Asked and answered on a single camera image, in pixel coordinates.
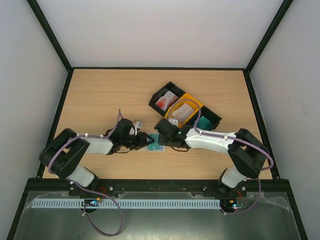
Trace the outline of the teal VIP credit card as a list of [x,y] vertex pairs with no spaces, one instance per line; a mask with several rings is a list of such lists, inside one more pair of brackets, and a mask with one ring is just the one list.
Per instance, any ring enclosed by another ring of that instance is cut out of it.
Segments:
[[147,150],[148,151],[162,150],[162,146],[159,145],[159,134],[158,133],[151,133],[149,136],[153,139],[153,142],[147,146]]

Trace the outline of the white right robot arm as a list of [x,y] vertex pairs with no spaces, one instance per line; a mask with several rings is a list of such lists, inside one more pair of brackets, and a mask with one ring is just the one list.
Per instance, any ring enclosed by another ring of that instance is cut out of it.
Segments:
[[236,186],[246,179],[257,179],[264,164],[273,160],[265,146],[247,129],[221,133],[196,128],[191,125],[177,127],[163,118],[154,129],[164,137],[167,145],[174,148],[205,149],[229,155],[233,167],[226,169],[219,178],[218,191],[229,196]]

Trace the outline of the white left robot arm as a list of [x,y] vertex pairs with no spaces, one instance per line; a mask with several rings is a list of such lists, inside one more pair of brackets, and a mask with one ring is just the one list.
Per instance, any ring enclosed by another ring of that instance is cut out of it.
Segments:
[[64,129],[39,155],[39,160],[51,174],[88,188],[98,177],[80,165],[84,155],[112,155],[121,148],[138,151],[155,140],[141,131],[141,122],[127,118],[118,120],[113,129],[102,135],[80,135],[70,128]]

